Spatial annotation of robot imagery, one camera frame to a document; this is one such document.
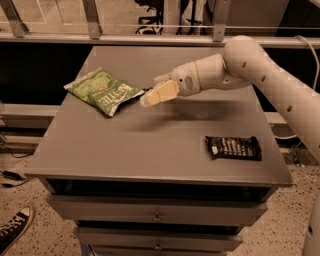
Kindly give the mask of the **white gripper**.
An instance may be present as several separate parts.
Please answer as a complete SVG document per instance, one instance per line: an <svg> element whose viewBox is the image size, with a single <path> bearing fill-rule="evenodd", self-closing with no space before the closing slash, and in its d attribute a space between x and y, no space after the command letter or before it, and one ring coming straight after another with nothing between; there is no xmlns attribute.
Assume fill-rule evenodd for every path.
<svg viewBox="0 0 320 256"><path fill-rule="evenodd" d="M209 89L236 90L250 85L227 72L220 54L180 65L171 73L155 77L153 83L157 85L140 98L142 107L175 99L178 94L186 97Z"/></svg>

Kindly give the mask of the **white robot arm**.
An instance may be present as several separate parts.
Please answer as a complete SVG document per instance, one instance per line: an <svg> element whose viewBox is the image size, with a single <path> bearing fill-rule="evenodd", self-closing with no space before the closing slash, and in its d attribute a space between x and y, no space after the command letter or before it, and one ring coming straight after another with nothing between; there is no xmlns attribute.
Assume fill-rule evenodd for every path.
<svg viewBox="0 0 320 256"><path fill-rule="evenodd" d="M255 85L320 161L320 94L282 69L253 38L227 41L220 54L182 64L153 79L140 99L150 107L209 89L235 90Z"/></svg>

